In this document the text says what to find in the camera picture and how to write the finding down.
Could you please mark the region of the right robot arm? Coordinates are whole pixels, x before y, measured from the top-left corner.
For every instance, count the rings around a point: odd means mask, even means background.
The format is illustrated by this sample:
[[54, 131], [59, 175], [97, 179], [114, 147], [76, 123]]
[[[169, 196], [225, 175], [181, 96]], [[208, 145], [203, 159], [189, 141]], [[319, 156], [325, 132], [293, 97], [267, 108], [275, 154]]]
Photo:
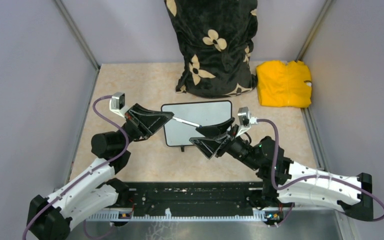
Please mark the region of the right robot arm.
[[[197, 127], [196, 131], [201, 136], [191, 137], [189, 141], [208, 159], [228, 154], [253, 170], [263, 182], [263, 206], [316, 205], [334, 209], [356, 220], [375, 220], [370, 174], [343, 176], [305, 166], [284, 155], [278, 128], [271, 120], [242, 118], [245, 125], [233, 121], [231, 118], [220, 124]], [[270, 124], [274, 138], [265, 136], [252, 146], [241, 137], [241, 131], [259, 123]]]

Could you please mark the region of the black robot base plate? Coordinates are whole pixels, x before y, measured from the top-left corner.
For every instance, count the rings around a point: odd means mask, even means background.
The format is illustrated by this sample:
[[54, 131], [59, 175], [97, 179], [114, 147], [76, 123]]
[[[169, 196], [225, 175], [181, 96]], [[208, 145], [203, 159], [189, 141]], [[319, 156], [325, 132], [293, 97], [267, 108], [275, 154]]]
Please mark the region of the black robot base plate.
[[304, 214], [311, 220], [330, 213], [326, 207], [269, 202], [264, 183], [244, 182], [128, 182], [127, 203], [98, 211], [89, 222], [263, 222]]

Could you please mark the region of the folded yellow garment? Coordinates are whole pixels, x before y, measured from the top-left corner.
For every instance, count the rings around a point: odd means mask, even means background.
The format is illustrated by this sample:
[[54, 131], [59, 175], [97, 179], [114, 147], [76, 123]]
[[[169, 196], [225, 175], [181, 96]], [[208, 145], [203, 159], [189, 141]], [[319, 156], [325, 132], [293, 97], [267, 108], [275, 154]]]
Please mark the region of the folded yellow garment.
[[312, 75], [304, 62], [271, 60], [255, 70], [261, 106], [307, 108], [312, 104]]

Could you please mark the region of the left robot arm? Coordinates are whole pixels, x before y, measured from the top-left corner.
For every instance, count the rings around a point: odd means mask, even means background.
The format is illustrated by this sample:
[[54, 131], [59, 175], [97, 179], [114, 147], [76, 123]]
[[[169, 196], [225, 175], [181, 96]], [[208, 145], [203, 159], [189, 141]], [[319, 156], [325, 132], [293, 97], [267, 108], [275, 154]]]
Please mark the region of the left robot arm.
[[29, 204], [26, 231], [39, 240], [65, 240], [81, 222], [111, 206], [130, 207], [128, 185], [115, 175], [128, 163], [132, 142], [147, 140], [173, 117], [169, 111], [153, 111], [133, 105], [117, 111], [125, 118], [117, 131], [95, 134], [91, 151], [96, 159], [75, 179], [47, 197], [37, 195]]

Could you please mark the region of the aluminium rail frame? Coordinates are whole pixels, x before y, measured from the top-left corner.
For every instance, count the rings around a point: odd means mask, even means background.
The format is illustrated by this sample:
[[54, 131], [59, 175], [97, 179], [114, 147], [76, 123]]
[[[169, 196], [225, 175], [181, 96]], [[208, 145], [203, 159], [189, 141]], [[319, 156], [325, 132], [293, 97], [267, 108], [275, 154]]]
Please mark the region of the aluminium rail frame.
[[343, 211], [351, 204], [344, 188], [335, 191], [289, 187], [280, 191], [258, 182], [202, 182], [109, 184], [96, 189], [59, 193], [55, 208], [69, 225], [84, 220], [111, 222], [217, 222], [275, 223], [291, 204], [322, 206]]

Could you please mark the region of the white marker pen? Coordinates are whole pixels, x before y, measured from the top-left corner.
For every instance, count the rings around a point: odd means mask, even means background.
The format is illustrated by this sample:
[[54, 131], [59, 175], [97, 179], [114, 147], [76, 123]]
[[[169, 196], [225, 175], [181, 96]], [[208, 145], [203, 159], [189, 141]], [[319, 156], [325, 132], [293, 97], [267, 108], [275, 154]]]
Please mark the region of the white marker pen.
[[202, 125], [200, 125], [198, 123], [191, 122], [191, 121], [188, 121], [188, 120], [185, 120], [185, 119], [181, 119], [181, 118], [178, 118], [178, 117], [175, 117], [175, 116], [173, 116], [172, 119], [177, 121], [177, 122], [179, 122], [179, 123], [186, 124], [188, 126], [192, 126], [192, 127], [195, 127], [195, 128], [201, 128], [202, 127]]

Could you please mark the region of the small whiteboard black frame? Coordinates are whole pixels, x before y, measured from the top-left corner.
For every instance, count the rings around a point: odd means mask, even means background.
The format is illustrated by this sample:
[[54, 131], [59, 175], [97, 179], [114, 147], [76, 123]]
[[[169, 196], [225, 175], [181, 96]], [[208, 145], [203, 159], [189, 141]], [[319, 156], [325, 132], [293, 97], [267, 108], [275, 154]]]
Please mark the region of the small whiteboard black frame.
[[[172, 112], [174, 117], [187, 120], [202, 126], [222, 123], [232, 117], [233, 104], [229, 100], [166, 103], [161, 111]], [[165, 144], [168, 147], [192, 146], [190, 138], [202, 137], [196, 128], [170, 120], [163, 127]]]

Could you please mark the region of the black floral blanket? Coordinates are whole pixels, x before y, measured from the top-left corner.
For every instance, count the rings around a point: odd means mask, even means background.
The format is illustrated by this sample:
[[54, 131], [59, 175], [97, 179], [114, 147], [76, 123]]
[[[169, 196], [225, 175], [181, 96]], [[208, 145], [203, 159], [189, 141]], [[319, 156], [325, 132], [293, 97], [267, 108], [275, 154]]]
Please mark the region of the black floral blanket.
[[256, 0], [166, 0], [184, 70], [175, 91], [206, 99], [257, 87], [250, 58], [258, 31]]

